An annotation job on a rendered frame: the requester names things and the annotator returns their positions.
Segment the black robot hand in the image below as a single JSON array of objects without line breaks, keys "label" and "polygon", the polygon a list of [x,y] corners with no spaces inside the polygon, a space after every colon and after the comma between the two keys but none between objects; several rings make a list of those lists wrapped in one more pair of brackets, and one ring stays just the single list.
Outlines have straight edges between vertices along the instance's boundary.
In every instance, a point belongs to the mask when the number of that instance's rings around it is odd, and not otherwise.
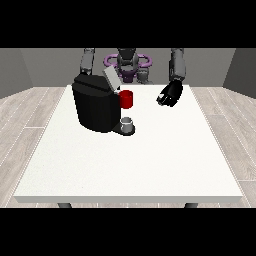
[{"label": "black robot hand", "polygon": [[161,106],[173,107],[181,97],[183,85],[180,80],[172,80],[161,92],[165,98],[163,101],[157,103]]}]

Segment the red pod holder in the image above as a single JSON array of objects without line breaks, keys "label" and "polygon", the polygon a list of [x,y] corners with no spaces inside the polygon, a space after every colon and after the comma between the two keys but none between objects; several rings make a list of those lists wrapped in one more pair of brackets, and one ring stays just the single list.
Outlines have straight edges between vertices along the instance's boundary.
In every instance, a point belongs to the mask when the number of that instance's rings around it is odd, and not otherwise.
[{"label": "red pod holder", "polygon": [[122,90],[119,92],[120,107],[129,109],[133,106],[133,92],[130,90]]}]

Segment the pale grey machine lid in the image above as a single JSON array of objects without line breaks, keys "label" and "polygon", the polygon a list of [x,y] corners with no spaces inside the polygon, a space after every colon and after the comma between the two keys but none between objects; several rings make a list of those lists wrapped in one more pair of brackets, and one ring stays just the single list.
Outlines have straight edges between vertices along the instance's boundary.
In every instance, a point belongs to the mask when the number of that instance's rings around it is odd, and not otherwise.
[{"label": "pale grey machine lid", "polygon": [[113,91],[116,91],[120,87],[121,81],[113,66],[105,68],[103,70],[103,75],[107,79],[109,86]]}]

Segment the black coffee machine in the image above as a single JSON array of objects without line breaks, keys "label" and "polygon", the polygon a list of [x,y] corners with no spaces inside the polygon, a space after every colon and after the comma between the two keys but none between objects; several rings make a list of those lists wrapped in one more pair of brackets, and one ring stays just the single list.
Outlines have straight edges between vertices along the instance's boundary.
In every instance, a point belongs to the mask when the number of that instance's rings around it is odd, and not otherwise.
[{"label": "black coffee machine", "polygon": [[121,123],[120,96],[115,94],[104,76],[79,74],[72,84],[79,122],[85,128],[101,133],[116,132],[123,136],[135,133]]}]

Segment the small grey cup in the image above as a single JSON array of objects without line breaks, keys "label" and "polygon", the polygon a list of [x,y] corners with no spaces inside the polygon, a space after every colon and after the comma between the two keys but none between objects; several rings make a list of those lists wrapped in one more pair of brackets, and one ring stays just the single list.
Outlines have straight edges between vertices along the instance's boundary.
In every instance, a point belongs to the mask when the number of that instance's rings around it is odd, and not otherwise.
[{"label": "small grey cup", "polygon": [[120,124],[121,124],[121,131],[124,133],[129,133],[133,129],[133,121],[130,117],[123,117],[120,120]]}]

